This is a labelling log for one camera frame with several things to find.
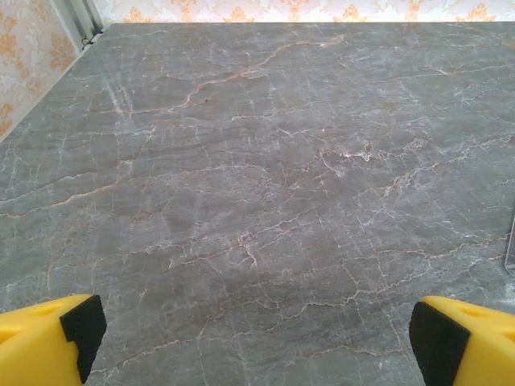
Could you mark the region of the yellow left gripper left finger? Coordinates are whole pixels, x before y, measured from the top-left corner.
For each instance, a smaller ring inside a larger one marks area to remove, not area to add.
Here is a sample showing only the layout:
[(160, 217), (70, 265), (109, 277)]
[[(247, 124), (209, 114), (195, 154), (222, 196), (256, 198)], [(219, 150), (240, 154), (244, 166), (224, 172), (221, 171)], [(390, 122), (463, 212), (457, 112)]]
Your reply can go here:
[(1, 384), (85, 384), (106, 327), (97, 294), (2, 313)]

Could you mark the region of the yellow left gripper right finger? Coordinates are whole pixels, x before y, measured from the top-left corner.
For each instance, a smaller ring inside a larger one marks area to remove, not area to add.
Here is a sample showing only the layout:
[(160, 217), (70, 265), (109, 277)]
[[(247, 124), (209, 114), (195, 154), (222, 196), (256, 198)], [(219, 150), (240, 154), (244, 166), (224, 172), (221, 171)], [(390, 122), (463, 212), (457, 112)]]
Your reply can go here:
[(410, 344), (426, 385), (514, 385), (514, 315), (426, 296), (413, 308)]

